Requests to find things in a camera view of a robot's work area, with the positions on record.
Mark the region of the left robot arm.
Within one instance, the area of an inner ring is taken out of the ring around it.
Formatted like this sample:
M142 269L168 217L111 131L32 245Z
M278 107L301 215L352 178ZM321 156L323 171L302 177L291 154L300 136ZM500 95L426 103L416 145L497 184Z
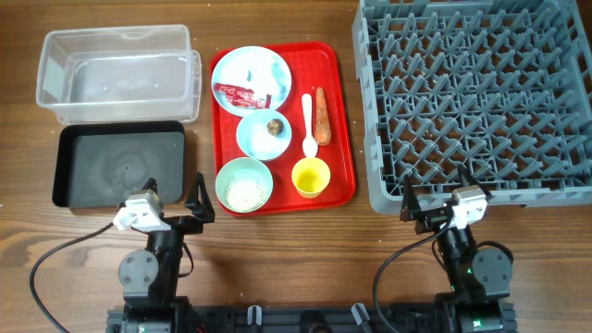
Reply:
M156 180L150 178L141 190L126 199L113 219L119 230L134 229L147 235L146 247L129 253L118 268L123 286L124 309L110 312L107 332L205 332L205 322L185 296L178 296L181 258L190 255L187 235L201 234L215 221L204 176L198 172L185 207L187 216L163 213Z

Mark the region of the white napkin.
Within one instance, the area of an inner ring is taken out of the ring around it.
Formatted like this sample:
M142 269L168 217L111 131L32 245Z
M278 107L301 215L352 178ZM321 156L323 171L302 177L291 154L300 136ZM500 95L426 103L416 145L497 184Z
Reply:
M256 93L272 96L280 95L281 89L273 73L274 63L271 65L254 64L247 71L247 87Z

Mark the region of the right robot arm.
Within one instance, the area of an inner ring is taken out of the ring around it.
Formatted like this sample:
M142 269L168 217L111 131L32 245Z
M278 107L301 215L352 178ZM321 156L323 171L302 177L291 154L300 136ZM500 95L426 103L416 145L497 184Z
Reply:
M408 176L403 179L401 220L413 221L415 233L432 233L450 292L436 296L444 332L515 332L510 296L513 254L492 241L476 242L470 226L482 220L492 194L466 169L457 166L461 186L442 206L424 210Z

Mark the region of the brown food scrap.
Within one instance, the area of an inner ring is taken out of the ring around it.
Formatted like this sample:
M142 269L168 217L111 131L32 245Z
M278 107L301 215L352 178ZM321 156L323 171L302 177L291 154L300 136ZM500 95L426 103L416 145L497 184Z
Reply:
M284 130L284 125L283 125L283 121L281 119L278 118L274 118L271 119L267 125L266 125L266 129L268 131L268 133L272 136L279 136L283 130Z

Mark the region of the red sauce packet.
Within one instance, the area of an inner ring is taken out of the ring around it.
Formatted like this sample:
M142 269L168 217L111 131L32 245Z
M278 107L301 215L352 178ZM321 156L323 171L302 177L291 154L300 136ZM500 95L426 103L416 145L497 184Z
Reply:
M236 107L267 109L271 105L272 96L270 94L254 92L252 89L236 85L216 83L214 91L223 93L226 100Z

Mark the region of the light blue bowl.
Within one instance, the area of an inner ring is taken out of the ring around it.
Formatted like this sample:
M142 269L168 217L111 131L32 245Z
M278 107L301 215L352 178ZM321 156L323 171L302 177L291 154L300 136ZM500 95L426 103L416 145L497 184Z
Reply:
M275 137L268 133L267 123L274 118L283 121L283 132ZM240 150L251 158L272 161L284 154L292 138L288 119L278 111L255 111L244 117L236 129L236 141Z

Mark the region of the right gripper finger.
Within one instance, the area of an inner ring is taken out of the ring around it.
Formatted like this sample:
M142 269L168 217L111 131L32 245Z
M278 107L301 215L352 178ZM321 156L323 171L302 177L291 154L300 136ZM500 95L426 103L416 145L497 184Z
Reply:
M457 171L459 174L459 181L461 183L466 182L469 186L477 186L487 198L491 197L491 192L487 190L481 183L479 183L463 164L457 165Z
M400 217L419 217L422 213L421 206L415 195L410 177L403 178L402 203Z

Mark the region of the yellow plastic cup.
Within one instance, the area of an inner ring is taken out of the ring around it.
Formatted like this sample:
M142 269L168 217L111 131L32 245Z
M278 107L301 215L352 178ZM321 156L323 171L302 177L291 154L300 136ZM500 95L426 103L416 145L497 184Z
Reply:
M328 164L317 157L299 160L291 170L291 181L305 199L314 199L328 186L331 172Z

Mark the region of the green bowl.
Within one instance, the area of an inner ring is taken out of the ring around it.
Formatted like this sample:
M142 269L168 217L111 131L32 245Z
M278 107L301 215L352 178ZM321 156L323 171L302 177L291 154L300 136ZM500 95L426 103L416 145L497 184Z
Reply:
M224 198L225 190L229 182L234 178L254 179L262 184L265 184L267 187L267 199L265 203L271 197L274 181L268 167L263 162L251 157L236 158L226 163L216 176L216 196L219 202L221 202L221 204L228 210L230 209L228 208L228 204Z

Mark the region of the white rice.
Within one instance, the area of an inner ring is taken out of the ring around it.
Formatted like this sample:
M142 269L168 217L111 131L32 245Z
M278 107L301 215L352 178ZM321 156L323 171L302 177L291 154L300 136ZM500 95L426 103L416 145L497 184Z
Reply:
M224 196L228 208L237 213L249 213L260 208L267 199L267 187L254 179L232 179Z

